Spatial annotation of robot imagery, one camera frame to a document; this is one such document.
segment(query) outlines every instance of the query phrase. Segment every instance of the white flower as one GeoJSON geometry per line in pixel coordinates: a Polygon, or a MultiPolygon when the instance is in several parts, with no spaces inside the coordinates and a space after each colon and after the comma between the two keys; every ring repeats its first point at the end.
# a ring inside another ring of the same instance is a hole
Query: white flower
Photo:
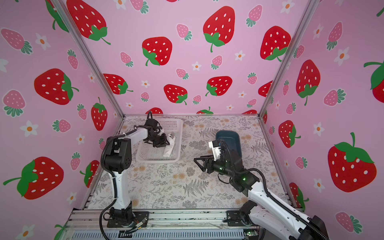
{"type": "Polygon", "coordinates": [[[76,201],[76,194],[77,192],[75,193],[71,192],[71,195],[67,198],[67,201],[69,202],[70,205],[73,201],[76,201]]]}
{"type": "Polygon", "coordinates": [[[148,86],[150,86],[148,81],[143,81],[143,80],[141,80],[141,85],[144,86],[145,88],[148,88],[148,86]]]}
{"type": "Polygon", "coordinates": [[[78,141],[78,145],[84,143],[85,136],[82,136],[81,133],[79,133],[79,136],[76,138],[78,141]]]}
{"type": "Polygon", "coordinates": [[[232,105],[227,106],[227,110],[231,110],[232,111],[233,108],[234,107],[232,105]]]}
{"type": "Polygon", "coordinates": [[[315,30],[313,30],[313,39],[315,38],[319,38],[320,37],[320,32],[323,30],[323,26],[320,25],[319,23],[319,26],[317,26],[317,28],[315,30]]]}
{"type": "Polygon", "coordinates": [[[120,8],[122,8],[122,9],[126,9],[125,8],[125,2],[127,1],[127,0],[113,0],[115,3],[116,3],[116,8],[117,9],[120,9],[120,8]]]}
{"type": "Polygon", "coordinates": [[[283,8],[281,9],[280,13],[289,13],[291,7],[293,7],[295,3],[293,3],[292,0],[288,0],[286,2],[282,2],[281,5],[283,6],[283,8]]]}
{"type": "Polygon", "coordinates": [[[321,184],[321,179],[320,178],[319,179],[314,178],[313,180],[314,180],[313,187],[317,188],[317,190],[319,190],[319,192],[321,192],[322,189],[325,189],[324,185],[321,184]]]}
{"type": "Polygon", "coordinates": [[[6,73],[7,70],[5,69],[5,65],[7,65],[7,64],[8,64],[7,60],[0,58],[0,71],[3,71],[6,73]]]}
{"type": "Polygon", "coordinates": [[[239,93],[239,98],[244,98],[246,95],[246,93],[244,93],[244,91],[242,91],[241,93],[239,93]]]}
{"type": "Polygon", "coordinates": [[[243,57],[245,56],[245,53],[243,53],[243,50],[241,50],[240,52],[235,53],[235,56],[236,56],[235,61],[236,61],[236,60],[240,60],[240,61],[242,61],[242,60],[243,60],[243,57]]]}
{"type": "Polygon", "coordinates": [[[349,59],[349,55],[347,54],[348,50],[349,50],[349,47],[347,47],[344,50],[339,49],[339,51],[337,52],[338,56],[333,61],[338,62],[339,66],[341,66],[344,60],[349,59]]]}
{"type": "Polygon", "coordinates": [[[31,134],[37,135],[36,129],[38,126],[39,125],[37,125],[37,124],[32,125],[31,121],[27,121],[26,126],[21,126],[20,129],[25,131],[24,135],[25,135],[25,137],[28,137],[31,134]]]}
{"type": "Polygon", "coordinates": [[[95,82],[95,77],[94,77],[93,73],[89,74],[88,77],[89,77],[89,81],[90,81],[91,83],[94,83],[94,82],[95,82]]]}
{"type": "Polygon", "coordinates": [[[319,137],[321,136],[321,132],[323,132],[325,129],[321,127],[321,122],[319,124],[314,124],[313,125],[314,127],[314,130],[313,130],[313,134],[316,134],[319,135],[319,137]]]}
{"type": "Polygon", "coordinates": [[[288,169],[288,167],[289,167],[288,160],[284,160],[284,166],[288,169]]]}
{"type": "Polygon", "coordinates": [[[46,50],[49,48],[51,45],[47,42],[47,37],[46,36],[40,36],[40,34],[36,33],[36,43],[41,45],[41,47],[46,50]]]}
{"type": "Polygon", "coordinates": [[[33,236],[33,231],[32,230],[33,230],[34,227],[35,227],[34,224],[32,226],[30,226],[30,227],[24,226],[22,233],[17,235],[17,237],[15,237],[15,239],[17,239],[17,240],[26,240],[28,237],[32,237],[33,236]]]}
{"type": "Polygon", "coordinates": [[[200,71],[200,67],[201,67],[201,65],[200,65],[198,62],[196,62],[195,64],[192,64],[192,67],[193,67],[193,70],[194,70],[194,71],[195,71],[195,70],[200,71]]]}

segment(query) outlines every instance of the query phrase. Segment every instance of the cable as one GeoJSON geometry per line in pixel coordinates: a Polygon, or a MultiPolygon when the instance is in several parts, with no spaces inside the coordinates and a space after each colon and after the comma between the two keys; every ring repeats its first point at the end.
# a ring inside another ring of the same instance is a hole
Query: cable
{"type": "Polygon", "coordinates": [[[220,141],[221,144],[225,147],[225,149],[227,150],[228,154],[229,154],[229,160],[230,160],[230,163],[231,163],[231,169],[236,173],[236,174],[244,174],[244,173],[248,173],[248,172],[251,172],[251,171],[256,171],[258,172],[262,179],[263,179],[263,187],[264,187],[264,191],[266,193],[266,195],[271,198],[277,205],[279,205],[282,209],[286,210],[289,214],[291,214],[292,216],[294,216],[298,221],[301,221],[302,223],[304,223],[308,228],[310,228],[312,231],[314,231],[316,234],[318,234],[323,240],[329,240],[329,238],[327,238],[326,235],[324,235],[321,231],[319,231],[317,228],[315,228],[314,226],[312,226],[312,224],[310,224],[309,222],[307,222],[306,220],[302,219],[299,215],[297,215],[296,213],[294,213],[292,210],[290,210],[289,208],[287,208],[284,204],[282,204],[280,201],[278,201],[276,198],[274,198],[271,193],[268,191],[268,188],[266,186],[266,180],[265,180],[265,177],[264,177],[264,174],[259,170],[259,169],[256,169],[256,168],[250,168],[250,169],[247,169],[245,171],[238,171],[235,169],[235,163],[233,162],[233,159],[232,159],[232,153],[231,151],[229,150],[228,148],[228,145],[227,143],[224,141],[224,140],[221,140],[220,141]]]}

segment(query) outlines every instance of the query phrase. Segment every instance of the white plastic basket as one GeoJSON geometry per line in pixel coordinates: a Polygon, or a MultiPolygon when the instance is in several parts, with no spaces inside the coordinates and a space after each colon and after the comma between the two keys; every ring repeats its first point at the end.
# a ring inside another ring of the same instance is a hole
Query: white plastic basket
{"type": "Polygon", "coordinates": [[[153,147],[141,141],[136,154],[136,161],[144,163],[174,163],[180,159],[183,121],[176,118],[156,119],[164,129],[165,134],[175,133],[175,146],[169,157],[163,157],[164,147],[153,147]]]}

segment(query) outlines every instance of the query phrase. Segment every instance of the table surface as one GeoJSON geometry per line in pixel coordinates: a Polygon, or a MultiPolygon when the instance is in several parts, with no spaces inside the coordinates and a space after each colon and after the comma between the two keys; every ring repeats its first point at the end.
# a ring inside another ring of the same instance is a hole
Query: table surface
{"type": "MultiPolygon", "coordinates": [[[[183,120],[180,160],[174,164],[136,162],[138,144],[132,148],[132,164],[127,170],[127,191],[134,209],[231,209],[248,199],[231,185],[220,182],[217,174],[207,174],[193,158],[211,155],[208,142],[219,130],[235,131],[240,136],[243,165],[260,169],[270,191],[286,199],[269,149],[256,116],[163,116],[183,120]]],[[[127,116],[122,131],[145,123],[144,116],[127,116]]],[[[88,209],[104,209],[112,202],[112,184],[107,172],[96,186],[88,209]]]]}

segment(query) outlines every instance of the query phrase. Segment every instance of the strawberry wallpaper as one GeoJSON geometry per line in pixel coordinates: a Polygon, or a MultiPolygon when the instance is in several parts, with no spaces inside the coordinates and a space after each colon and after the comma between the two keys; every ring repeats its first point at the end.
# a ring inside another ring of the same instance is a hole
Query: strawberry wallpaper
{"type": "Polygon", "coordinates": [[[379,239],[384,4],[321,1],[264,122],[294,200],[331,239],[379,239]]]}
{"type": "Polygon", "coordinates": [[[0,8],[2,239],[57,240],[119,118],[50,1],[0,8]]]}
{"type": "Polygon", "coordinates": [[[256,113],[307,0],[67,0],[126,114],[256,113]]]}

